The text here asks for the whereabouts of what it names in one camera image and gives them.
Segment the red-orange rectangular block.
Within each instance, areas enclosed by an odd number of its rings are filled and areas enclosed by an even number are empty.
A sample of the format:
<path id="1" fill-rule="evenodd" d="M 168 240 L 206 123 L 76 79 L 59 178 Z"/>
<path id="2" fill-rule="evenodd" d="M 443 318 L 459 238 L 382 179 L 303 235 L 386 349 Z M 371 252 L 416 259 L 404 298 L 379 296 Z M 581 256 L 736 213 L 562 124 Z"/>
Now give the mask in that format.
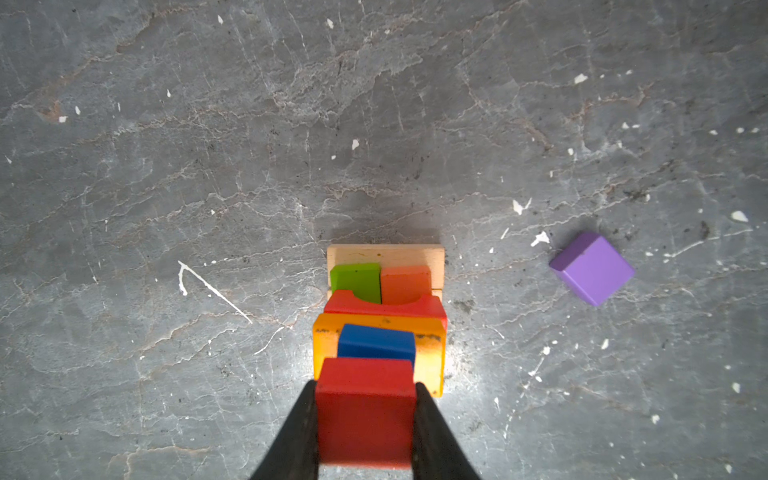
<path id="1" fill-rule="evenodd" d="M 427 265 L 382 268 L 381 301 L 384 305 L 404 305 L 432 294 L 431 271 Z"/>

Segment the purple cube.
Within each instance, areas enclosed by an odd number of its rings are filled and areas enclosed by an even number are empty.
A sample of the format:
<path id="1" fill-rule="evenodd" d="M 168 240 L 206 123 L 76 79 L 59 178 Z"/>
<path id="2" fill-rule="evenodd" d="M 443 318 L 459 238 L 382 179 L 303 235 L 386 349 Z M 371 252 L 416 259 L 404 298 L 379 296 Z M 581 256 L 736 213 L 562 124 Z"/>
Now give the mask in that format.
<path id="1" fill-rule="evenodd" d="M 635 274 L 635 269 L 602 235 L 580 233 L 549 267 L 583 301 L 602 305 Z"/>

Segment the red arch block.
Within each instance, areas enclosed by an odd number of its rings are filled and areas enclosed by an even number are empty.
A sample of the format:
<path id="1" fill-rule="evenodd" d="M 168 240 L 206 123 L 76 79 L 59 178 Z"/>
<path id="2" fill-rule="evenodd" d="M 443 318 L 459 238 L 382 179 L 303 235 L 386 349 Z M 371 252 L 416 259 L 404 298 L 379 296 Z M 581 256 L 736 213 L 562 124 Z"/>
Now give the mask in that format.
<path id="1" fill-rule="evenodd" d="M 323 312 L 350 315 L 435 318 L 441 321 L 445 330 L 448 329 L 448 318 L 442 301 L 434 295 L 423 295 L 411 303 L 392 305 L 371 303 L 357 298 L 350 290 L 337 290 L 331 294 Z"/>

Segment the natural wood block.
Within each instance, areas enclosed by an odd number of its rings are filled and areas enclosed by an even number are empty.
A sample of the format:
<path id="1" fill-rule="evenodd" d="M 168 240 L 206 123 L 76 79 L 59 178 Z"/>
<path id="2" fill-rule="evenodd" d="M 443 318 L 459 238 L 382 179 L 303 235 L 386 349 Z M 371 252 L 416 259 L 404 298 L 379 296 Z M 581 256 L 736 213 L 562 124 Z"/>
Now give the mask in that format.
<path id="1" fill-rule="evenodd" d="M 327 271 L 337 265 L 377 263 L 382 268 L 426 265 L 431 272 L 432 294 L 443 299 L 445 248 L 440 244 L 331 244 Z"/>

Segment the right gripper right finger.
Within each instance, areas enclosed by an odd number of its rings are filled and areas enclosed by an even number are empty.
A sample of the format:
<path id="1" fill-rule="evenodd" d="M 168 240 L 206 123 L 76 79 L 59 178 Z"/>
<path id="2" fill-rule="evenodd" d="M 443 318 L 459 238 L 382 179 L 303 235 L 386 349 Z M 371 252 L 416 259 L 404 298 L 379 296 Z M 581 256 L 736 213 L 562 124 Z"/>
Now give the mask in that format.
<path id="1" fill-rule="evenodd" d="M 437 404 L 421 382 L 415 384 L 411 467 L 414 480 L 480 480 Z"/>

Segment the blue cube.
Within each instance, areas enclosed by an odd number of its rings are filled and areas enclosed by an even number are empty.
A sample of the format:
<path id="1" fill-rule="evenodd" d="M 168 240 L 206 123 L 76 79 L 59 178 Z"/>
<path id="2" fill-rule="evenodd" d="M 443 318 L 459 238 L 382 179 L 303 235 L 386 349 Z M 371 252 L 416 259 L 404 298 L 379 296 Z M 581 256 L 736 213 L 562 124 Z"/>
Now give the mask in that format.
<path id="1" fill-rule="evenodd" d="M 412 332 L 347 324 L 337 346 L 339 358 L 407 360 L 415 366 L 416 344 Z"/>

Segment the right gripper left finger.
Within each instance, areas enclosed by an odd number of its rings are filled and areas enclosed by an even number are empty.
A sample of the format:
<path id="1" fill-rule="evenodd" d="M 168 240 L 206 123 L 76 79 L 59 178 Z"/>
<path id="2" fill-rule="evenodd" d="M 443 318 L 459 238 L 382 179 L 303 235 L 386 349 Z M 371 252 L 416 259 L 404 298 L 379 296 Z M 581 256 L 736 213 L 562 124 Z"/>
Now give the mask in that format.
<path id="1" fill-rule="evenodd" d="M 317 382 L 308 381 L 250 480 L 317 480 L 319 474 Z"/>

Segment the small red cube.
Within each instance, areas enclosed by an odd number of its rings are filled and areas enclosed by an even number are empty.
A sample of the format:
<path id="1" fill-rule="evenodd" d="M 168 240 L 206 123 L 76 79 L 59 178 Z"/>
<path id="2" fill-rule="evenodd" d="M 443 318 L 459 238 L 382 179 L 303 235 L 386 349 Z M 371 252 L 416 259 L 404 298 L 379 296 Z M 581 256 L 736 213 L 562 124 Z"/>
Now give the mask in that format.
<path id="1" fill-rule="evenodd" d="M 315 400 L 321 463 L 395 469 L 411 466 L 417 402 L 411 362 L 327 358 Z"/>

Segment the orange-yellow rectangular block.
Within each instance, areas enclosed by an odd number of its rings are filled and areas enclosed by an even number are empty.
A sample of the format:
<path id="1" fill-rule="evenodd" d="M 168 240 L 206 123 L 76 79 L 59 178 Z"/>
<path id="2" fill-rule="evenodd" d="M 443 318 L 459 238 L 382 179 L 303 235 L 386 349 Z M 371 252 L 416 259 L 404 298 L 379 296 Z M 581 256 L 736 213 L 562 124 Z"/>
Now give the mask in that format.
<path id="1" fill-rule="evenodd" d="M 435 398 L 443 396 L 446 329 L 438 318 L 385 315 L 320 314 L 312 326 L 314 379 L 326 358 L 336 358 L 342 328 L 347 324 L 411 332 L 415 336 L 414 380 Z"/>

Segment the green rectangular block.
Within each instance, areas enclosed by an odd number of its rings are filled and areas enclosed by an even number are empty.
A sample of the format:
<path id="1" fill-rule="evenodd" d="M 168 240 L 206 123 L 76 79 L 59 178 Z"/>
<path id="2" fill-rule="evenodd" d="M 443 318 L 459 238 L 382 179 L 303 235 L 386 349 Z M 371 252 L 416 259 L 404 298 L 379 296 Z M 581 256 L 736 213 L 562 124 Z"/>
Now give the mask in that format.
<path id="1" fill-rule="evenodd" d="M 378 263 L 336 265 L 330 271 L 331 291 L 351 291 L 356 298 L 381 304 L 381 266 Z"/>

